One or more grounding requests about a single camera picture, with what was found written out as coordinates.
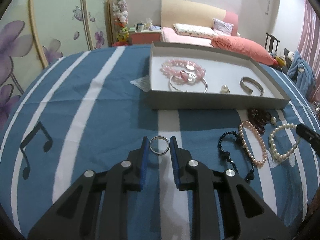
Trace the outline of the coral pink duvet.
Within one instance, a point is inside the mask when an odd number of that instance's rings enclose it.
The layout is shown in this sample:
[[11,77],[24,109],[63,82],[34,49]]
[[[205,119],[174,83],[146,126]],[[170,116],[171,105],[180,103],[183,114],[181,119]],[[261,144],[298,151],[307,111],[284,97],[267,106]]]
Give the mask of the coral pink duvet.
[[276,62],[262,45],[243,37],[218,35],[211,38],[211,43],[214,48],[246,55],[268,66]]

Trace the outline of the purple patterned pillow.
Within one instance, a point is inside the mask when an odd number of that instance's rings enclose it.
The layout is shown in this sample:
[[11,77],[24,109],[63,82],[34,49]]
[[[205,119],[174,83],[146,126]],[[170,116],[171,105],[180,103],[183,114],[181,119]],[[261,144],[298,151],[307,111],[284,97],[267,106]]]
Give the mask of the purple patterned pillow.
[[234,25],[227,23],[217,18],[213,18],[213,30],[223,32],[227,35],[232,35]]

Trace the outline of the blue white striped cloth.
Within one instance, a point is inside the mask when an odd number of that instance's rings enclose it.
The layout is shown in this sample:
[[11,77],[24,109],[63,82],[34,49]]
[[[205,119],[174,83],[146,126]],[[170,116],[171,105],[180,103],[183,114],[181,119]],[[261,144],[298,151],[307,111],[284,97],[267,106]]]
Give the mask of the blue white striped cloth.
[[[192,239],[193,193],[177,189],[170,139],[211,170],[233,169],[290,232],[319,187],[319,157],[297,135],[319,121],[290,78],[268,73],[283,109],[152,109],[151,45],[86,51],[55,61],[21,97],[1,136],[1,206],[31,228],[87,170],[110,170],[149,140],[142,191],[127,192],[127,239]],[[276,117],[277,124],[270,120]]]

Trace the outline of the dark wooden chair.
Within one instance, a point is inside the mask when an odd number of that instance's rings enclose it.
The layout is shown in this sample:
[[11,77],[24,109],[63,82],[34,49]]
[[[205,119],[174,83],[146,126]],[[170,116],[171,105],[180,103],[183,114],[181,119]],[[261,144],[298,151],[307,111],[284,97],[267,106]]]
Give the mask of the dark wooden chair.
[[266,33],[266,40],[264,48],[270,53],[276,53],[278,50],[278,46],[280,44],[280,40],[274,37],[272,34]]

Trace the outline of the stack of plush toys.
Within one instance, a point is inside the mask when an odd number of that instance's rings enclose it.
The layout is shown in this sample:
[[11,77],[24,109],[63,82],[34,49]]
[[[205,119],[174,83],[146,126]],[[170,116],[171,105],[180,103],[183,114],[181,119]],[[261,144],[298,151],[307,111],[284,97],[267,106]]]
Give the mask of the stack of plush toys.
[[115,0],[112,4],[113,29],[117,42],[127,42],[129,38],[129,13],[126,0]]

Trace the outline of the pearl earring in tray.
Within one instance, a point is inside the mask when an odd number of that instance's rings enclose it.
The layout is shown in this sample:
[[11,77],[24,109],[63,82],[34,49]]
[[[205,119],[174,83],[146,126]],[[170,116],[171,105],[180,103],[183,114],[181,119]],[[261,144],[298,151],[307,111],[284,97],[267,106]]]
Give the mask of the pearl earring in tray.
[[222,93],[222,94],[229,94],[230,93],[230,90],[226,84],[221,86],[220,93]]

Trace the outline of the thin silver bangle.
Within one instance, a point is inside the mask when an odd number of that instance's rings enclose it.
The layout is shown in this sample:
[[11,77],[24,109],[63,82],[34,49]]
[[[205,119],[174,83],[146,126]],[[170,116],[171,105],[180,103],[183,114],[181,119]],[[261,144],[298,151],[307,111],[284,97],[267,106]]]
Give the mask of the thin silver bangle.
[[205,78],[198,79],[195,74],[187,74],[188,77],[186,79],[172,75],[169,78],[170,89],[182,93],[206,93],[208,91],[208,82]]

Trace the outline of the grey cardboard tray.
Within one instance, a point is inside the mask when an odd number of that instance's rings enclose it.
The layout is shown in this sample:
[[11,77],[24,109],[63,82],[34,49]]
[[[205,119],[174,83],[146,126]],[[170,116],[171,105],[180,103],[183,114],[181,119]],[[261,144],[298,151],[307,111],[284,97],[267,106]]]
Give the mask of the grey cardboard tray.
[[[157,42],[151,45],[148,102],[152,109],[283,109],[289,103],[289,96],[279,83],[250,57],[203,46],[182,43]],[[195,74],[208,82],[206,93],[182,93],[171,90],[169,78]],[[264,88],[247,94],[240,87],[242,77],[250,77]],[[220,93],[226,84],[229,94]]]

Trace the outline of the white floral pillow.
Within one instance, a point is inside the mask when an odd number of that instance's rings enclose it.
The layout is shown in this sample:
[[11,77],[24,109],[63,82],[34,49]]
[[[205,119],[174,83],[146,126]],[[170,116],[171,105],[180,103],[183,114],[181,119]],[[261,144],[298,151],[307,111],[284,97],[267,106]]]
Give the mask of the white floral pillow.
[[202,27],[197,25],[175,23],[174,29],[178,35],[193,36],[201,38],[211,38],[218,34],[209,27]]

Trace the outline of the pink curtain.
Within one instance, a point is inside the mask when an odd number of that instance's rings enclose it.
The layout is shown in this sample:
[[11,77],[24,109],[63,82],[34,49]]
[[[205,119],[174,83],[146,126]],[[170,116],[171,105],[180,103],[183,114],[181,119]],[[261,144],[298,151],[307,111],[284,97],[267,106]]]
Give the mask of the pink curtain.
[[315,76],[315,88],[309,99],[319,101],[319,17],[308,0],[305,0],[304,23],[298,51],[309,64]]

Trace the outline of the pearl earring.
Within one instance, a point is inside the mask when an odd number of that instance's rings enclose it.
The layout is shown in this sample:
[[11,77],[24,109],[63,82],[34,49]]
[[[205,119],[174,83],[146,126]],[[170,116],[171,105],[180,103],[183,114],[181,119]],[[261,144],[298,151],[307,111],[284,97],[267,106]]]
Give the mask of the pearl earring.
[[276,117],[272,117],[271,118],[271,120],[270,120],[270,123],[272,124],[272,125],[276,125],[277,124],[277,119],[276,119]]
[[226,84],[221,86],[220,93],[222,93],[222,94],[229,94],[230,93],[230,90]]

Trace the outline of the floral sliding wardrobe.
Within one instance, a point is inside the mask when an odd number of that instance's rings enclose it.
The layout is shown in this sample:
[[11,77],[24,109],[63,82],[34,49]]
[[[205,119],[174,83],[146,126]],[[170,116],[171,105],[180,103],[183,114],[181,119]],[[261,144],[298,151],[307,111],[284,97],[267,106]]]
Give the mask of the floral sliding wardrobe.
[[109,0],[1,0],[1,124],[57,59],[110,45]]

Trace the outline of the pink bedside table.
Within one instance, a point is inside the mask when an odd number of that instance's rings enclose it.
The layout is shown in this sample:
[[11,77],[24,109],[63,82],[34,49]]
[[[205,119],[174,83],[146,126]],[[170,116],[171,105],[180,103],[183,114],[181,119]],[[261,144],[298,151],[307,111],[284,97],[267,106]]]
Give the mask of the pink bedside table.
[[129,44],[152,44],[161,40],[161,30],[129,32]]

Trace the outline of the bed with pink sheet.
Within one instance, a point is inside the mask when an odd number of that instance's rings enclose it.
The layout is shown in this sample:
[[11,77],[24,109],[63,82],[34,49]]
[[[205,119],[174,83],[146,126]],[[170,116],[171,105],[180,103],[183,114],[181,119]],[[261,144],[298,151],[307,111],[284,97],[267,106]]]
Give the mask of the bed with pink sheet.
[[161,40],[211,47],[214,36],[239,36],[238,15],[211,5],[161,1]]

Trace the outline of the blue clothing pile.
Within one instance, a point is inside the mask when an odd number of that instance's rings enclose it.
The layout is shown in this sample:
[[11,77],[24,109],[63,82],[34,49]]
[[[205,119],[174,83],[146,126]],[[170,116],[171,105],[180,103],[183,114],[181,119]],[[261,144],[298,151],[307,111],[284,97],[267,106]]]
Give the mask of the blue clothing pile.
[[316,79],[312,68],[298,51],[294,52],[293,61],[287,75],[305,97],[308,97],[315,88]]

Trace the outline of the wide silver cuff bangle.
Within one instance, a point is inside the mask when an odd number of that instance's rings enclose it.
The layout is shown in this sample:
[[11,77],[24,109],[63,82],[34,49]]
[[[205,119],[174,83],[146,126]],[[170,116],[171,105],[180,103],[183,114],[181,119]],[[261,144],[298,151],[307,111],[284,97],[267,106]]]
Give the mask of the wide silver cuff bangle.
[[242,77],[240,80],[240,87],[247,94],[253,94],[253,89],[250,86],[248,86],[248,84],[259,90],[259,96],[263,96],[264,88],[259,82],[255,81],[250,77]]

